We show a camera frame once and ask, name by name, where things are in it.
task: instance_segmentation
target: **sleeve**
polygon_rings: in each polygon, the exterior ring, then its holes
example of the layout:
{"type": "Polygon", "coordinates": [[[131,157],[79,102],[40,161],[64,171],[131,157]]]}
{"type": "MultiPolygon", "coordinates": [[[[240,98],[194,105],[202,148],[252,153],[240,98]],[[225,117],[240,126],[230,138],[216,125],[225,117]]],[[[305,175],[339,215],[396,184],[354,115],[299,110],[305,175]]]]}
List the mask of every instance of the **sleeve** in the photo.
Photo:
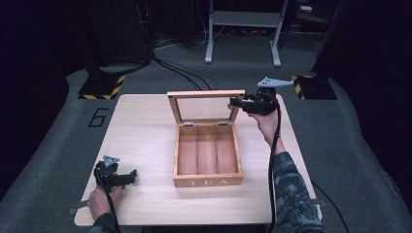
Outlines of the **sleeve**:
{"type": "Polygon", "coordinates": [[[305,181],[288,152],[272,160],[276,199],[276,232],[324,232],[318,208],[310,199],[305,181]]]}
{"type": "Polygon", "coordinates": [[[90,233],[116,233],[116,214],[106,213],[97,218],[90,233]]]}

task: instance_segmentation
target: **wooden box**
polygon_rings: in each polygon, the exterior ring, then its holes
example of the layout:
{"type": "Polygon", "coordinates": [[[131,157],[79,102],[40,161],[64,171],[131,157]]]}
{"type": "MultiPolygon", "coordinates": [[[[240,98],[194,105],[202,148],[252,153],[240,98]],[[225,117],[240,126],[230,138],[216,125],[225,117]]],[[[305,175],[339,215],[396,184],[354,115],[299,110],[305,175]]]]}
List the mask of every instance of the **wooden box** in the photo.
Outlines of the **wooden box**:
{"type": "Polygon", "coordinates": [[[176,187],[239,185],[243,171],[229,98],[244,90],[168,92],[176,119],[176,187]]]}

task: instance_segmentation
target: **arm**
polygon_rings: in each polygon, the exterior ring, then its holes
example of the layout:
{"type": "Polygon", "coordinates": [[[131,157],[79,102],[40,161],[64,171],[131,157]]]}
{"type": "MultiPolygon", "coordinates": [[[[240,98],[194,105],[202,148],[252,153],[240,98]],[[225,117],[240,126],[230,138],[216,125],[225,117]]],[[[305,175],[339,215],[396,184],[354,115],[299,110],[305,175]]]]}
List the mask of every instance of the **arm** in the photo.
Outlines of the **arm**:
{"type": "MultiPolygon", "coordinates": [[[[278,124],[277,111],[267,116],[251,115],[264,140],[272,148],[278,124]]],[[[305,181],[299,174],[282,138],[278,138],[272,159],[272,177],[276,199],[276,232],[324,232],[318,209],[309,197],[305,181]]]]}
{"type": "MultiPolygon", "coordinates": [[[[115,209],[119,206],[122,187],[116,187],[115,191],[110,194],[113,200],[115,209]]],[[[115,233],[117,232],[117,217],[110,210],[110,205],[107,200],[106,193],[103,188],[98,185],[94,191],[90,193],[88,199],[88,207],[91,215],[95,220],[90,229],[90,233],[115,233]]]]}

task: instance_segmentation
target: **stand base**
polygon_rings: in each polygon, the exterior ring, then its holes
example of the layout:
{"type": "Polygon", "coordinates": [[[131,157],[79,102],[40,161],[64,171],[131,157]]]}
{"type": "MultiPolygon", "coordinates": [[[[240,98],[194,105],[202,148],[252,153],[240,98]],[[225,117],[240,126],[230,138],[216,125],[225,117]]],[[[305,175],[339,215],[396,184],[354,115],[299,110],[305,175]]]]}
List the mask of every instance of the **stand base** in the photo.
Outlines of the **stand base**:
{"type": "Polygon", "coordinates": [[[123,75],[112,75],[101,72],[98,77],[88,76],[79,99],[114,99],[124,81],[123,75]]]}
{"type": "Polygon", "coordinates": [[[294,89],[299,99],[337,100],[328,81],[315,83],[313,76],[292,76],[294,89]]]}

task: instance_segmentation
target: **metal hinge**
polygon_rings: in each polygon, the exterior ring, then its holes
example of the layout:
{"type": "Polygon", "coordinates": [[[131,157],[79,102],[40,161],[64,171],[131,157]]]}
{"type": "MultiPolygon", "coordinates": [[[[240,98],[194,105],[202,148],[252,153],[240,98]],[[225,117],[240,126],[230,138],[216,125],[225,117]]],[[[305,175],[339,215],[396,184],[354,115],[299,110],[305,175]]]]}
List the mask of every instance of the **metal hinge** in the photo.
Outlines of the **metal hinge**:
{"type": "Polygon", "coordinates": [[[218,125],[228,125],[229,123],[227,122],[227,120],[222,120],[218,122],[218,125]]]}
{"type": "Polygon", "coordinates": [[[186,127],[186,126],[194,126],[194,124],[193,124],[193,122],[184,122],[184,123],[183,123],[183,126],[184,126],[184,127],[186,127]]]}

